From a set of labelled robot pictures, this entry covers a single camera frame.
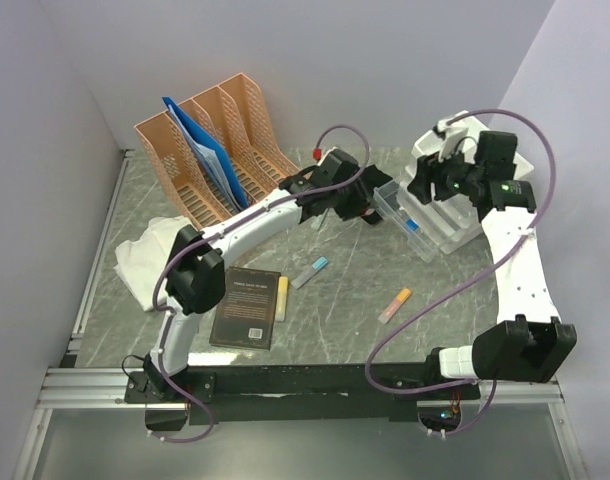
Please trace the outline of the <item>blue and grey stamp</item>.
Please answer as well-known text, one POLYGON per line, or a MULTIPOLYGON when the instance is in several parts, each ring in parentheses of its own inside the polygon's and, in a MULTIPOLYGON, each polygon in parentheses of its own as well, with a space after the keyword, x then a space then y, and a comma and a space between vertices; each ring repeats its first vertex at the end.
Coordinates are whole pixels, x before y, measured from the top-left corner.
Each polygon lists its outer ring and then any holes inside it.
POLYGON ((407 219, 406 220, 406 225, 413 232, 416 232, 418 230, 418 225, 412 219, 407 219))

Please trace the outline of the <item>white plastic drawer unit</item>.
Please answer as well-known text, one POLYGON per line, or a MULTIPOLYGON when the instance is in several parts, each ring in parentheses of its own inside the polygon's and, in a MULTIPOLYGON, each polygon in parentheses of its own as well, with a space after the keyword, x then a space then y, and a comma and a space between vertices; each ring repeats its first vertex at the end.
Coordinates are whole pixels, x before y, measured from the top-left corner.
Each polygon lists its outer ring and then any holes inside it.
POLYGON ((426 262, 439 252, 454 252, 493 225, 500 226, 510 236, 509 243, 514 244, 536 215, 529 185, 534 167, 518 154, 517 135, 491 130, 467 111, 444 119, 462 121, 469 129, 460 154, 477 167, 480 196, 469 199, 456 194, 448 200, 434 200, 432 184, 432 201, 421 204, 407 191, 419 157, 432 156, 434 163, 439 161, 442 140, 434 133, 435 126, 415 142, 402 173, 374 190, 378 212, 403 231, 408 244, 426 262), (406 225, 407 219, 418 225, 416 232, 406 225))

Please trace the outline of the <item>blue cap highlighter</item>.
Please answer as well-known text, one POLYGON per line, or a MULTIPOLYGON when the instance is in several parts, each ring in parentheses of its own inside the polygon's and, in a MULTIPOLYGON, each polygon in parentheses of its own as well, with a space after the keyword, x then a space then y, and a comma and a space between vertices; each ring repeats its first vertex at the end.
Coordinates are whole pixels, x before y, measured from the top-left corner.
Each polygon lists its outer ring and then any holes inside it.
POLYGON ((295 279, 291 281, 295 289, 299 289, 316 276, 328 264, 328 259, 324 256, 319 257, 311 266, 302 271, 295 279))

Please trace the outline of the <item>orange cap pink highlighter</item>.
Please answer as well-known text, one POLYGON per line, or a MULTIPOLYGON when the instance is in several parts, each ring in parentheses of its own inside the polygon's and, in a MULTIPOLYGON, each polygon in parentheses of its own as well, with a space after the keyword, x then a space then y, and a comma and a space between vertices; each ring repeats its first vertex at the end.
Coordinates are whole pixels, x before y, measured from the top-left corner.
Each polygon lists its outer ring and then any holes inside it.
POLYGON ((387 308, 378 316, 378 322, 383 325, 387 324, 406 303, 410 296, 411 290, 409 288, 403 288, 390 302, 387 308))

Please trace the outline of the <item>yellow highlighter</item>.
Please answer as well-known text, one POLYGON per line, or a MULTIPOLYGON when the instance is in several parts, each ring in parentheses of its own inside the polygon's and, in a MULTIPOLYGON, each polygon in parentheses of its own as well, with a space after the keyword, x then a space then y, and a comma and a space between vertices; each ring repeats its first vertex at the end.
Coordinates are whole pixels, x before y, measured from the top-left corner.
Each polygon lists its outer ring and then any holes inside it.
POLYGON ((289 289, 289 279, 281 276, 278 280, 278 290, 275 308, 275 321, 283 322, 286 316, 286 304, 289 289))

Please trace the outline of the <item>blue document folder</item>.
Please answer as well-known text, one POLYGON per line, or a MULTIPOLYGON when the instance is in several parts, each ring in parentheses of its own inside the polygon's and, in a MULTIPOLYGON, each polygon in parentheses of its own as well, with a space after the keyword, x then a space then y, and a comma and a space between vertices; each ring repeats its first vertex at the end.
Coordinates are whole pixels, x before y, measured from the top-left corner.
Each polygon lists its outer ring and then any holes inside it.
POLYGON ((162 101, 180 127, 195 157, 216 184, 217 189, 225 195, 237 211, 248 208, 246 193, 224 148, 174 100, 163 96, 162 101))

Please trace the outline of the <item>black book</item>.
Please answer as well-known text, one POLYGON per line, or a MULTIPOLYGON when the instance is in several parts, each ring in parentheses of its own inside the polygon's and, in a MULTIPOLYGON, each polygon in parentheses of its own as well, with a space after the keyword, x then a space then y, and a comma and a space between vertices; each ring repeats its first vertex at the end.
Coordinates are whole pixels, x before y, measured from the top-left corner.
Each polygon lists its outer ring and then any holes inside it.
POLYGON ((215 347, 269 351, 281 274, 230 267, 217 305, 209 343, 215 347))

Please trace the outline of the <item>green cap highlighter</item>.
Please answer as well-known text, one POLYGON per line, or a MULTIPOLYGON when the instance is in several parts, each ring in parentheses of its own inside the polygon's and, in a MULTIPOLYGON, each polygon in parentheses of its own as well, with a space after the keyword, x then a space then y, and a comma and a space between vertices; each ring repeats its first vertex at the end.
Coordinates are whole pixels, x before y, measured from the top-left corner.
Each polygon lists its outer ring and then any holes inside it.
POLYGON ((321 228, 321 226, 323 225, 324 221, 325 221, 325 216, 324 215, 317 216, 310 223, 310 227, 313 230, 318 231, 321 228))

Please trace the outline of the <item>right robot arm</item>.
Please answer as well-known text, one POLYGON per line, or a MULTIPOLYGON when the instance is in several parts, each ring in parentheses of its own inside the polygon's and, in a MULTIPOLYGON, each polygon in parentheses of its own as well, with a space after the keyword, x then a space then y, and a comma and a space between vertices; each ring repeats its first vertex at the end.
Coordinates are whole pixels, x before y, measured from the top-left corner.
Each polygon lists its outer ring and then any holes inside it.
POLYGON ((475 207, 489 243, 498 292, 497 323, 470 346, 444 348, 423 374, 425 391, 445 398, 458 379, 546 383, 577 343, 562 323, 546 285, 533 221, 539 213, 532 186, 515 179, 515 135, 483 131, 466 161, 464 127, 440 133, 442 144, 422 155, 406 190, 427 205, 456 195, 475 207))

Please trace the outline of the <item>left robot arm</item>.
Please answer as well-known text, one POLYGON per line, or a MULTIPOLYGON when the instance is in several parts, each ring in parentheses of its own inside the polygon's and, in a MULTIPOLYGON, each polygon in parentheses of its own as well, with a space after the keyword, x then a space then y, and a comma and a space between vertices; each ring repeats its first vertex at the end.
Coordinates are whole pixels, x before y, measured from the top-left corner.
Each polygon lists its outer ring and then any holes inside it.
POLYGON ((146 390, 159 401, 187 397, 191 343, 205 313, 226 296, 226 271, 271 237, 333 210, 342 220, 377 224, 374 192, 391 176, 340 148, 317 150, 317 161, 282 179, 262 201, 202 230, 178 229, 151 283, 151 308, 164 315, 156 343, 143 358, 146 390))

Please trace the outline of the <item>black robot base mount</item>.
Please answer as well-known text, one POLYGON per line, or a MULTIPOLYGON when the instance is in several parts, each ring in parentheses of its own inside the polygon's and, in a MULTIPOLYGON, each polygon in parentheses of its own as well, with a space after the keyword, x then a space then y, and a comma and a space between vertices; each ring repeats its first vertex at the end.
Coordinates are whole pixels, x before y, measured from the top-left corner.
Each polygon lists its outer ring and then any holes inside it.
POLYGON ((124 400, 145 405, 147 425, 156 431, 210 422, 385 418, 414 422, 420 401, 478 400, 475 385, 448 386, 423 363, 384 363, 371 368, 375 380, 395 388, 381 392, 365 378, 361 364, 190 366, 174 379, 193 394, 191 404, 162 378, 131 373, 124 400))

